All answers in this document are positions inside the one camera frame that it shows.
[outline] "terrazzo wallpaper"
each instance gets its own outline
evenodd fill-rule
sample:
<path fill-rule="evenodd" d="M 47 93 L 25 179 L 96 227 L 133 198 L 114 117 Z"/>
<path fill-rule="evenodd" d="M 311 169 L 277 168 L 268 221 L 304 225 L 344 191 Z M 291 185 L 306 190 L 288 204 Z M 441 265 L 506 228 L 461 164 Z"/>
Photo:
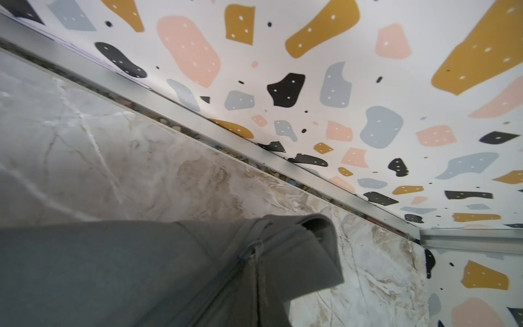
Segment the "terrazzo wallpaper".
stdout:
<path fill-rule="evenodd" d="M 430 327 L 522 327 L 523 256 L 425 250 Z"/>
<path fill-rule="evenodd" d="M 522 228 L 521 0 L 0 0 L 420 228 Z"/>

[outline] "gray marble veining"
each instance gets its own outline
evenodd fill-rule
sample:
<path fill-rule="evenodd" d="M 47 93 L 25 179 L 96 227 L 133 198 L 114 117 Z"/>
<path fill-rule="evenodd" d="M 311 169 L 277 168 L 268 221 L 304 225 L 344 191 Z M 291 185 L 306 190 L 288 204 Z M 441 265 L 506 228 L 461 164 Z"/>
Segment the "gray marble veining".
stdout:
<path fill-rule="evenodd" d="M 293 301 L 293 326 L 427 326 L 419 245 L 0 52 L 0 226 L 312 212 L 345 283 Z"/>

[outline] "pink spot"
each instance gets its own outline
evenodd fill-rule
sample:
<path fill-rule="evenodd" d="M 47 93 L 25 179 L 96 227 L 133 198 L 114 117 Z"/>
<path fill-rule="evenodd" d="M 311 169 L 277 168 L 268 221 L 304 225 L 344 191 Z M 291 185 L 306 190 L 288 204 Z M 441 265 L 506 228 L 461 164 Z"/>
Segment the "pink spot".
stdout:
<path fill-rule="evenodd" d="M 438 125 L 416 133 L 418 141 L 423 146 L 442 146 L 456 142 L 452 129 L 446 125 Z"/>
<path fill-rule="evenodd" d="M 468 224 L 463 226 L 463 228 L 472 228 L 472 229 L 484 229 L 484 228 L 494 228 L 492 226 L 481 225 L 481 224 Z"/>
<path fill-rule="evenodd" d="M 453 327 L 503 327 L 496 311 L 480 298 L 470 298 L 452 310 Z"/>
<path fill-rule="evenodd" d="M 254 117 L 251 117 L 251 119 L 258 124 L 258 126 L 263 127 L 268 124 L 268 122 L 263 118 L 263 116 L 256 115 Z"/>
<path fill-rule="evenodd" d="M 407 36 L 400 24 L 392 24 L 380 29 L 376 54 L 380 57 L 394 59 L 405 59 L 412 54 Z"/>
<path fill-rule="evenodd" d="M 332 184 L 336 184 L 337 186 L 339 186 L 342 189 L 347 190 L 351 193 L 354 193 L 356 191 L 351 184 L 347 183 L 346 181 L 339 178 L 338 176 L 334 176 L 333 178 L 329 179 L 328 181 L 331 182 Z"/>
<path fill-rule="evenodd" d="M 195 23 L 184 16 L 168 16 L 158 21 L 156 29 L 181 72 L 196 84 L 209 87 L 221 62 Z"/>
<path fill-rule="evenodd" d="M 416 197 L 414 197 L 414 200 L 412 200 L 411 204 L 419 205 L 420 203 L 424 202 L 426 199 L 428 199 L 428 198 L 424 197 L 424 196 L 416 196 Z"/>
<path fill-rule="evenodd" d="M 492 101 L 474 111 L 470 118 L 494 118 L 523 104 L 523 76 L 516 78 Z"/>
<path fill-rule="evenodd" d="M 342 163 L 346 165 L 368 168 L 365 162 L 365 152 L 367 150 L 350 148 L 343 156 Z"/>
<path fill-rule="evenodd" d="M 333 121 L 327 122 L 327 138 L 338 141 L 352 141 L 353 130 Z"/>

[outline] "folded gray cloth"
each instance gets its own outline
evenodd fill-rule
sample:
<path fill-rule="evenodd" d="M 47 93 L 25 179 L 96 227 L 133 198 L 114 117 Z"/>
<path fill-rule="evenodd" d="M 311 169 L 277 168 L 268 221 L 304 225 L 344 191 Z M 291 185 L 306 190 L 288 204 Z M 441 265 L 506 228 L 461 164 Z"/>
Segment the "folded gray cloth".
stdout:
<path fill-rule="evenodd" d="M 2 327 L 283 327 L 342 282 L 323 215 L 0 229 Z"/>

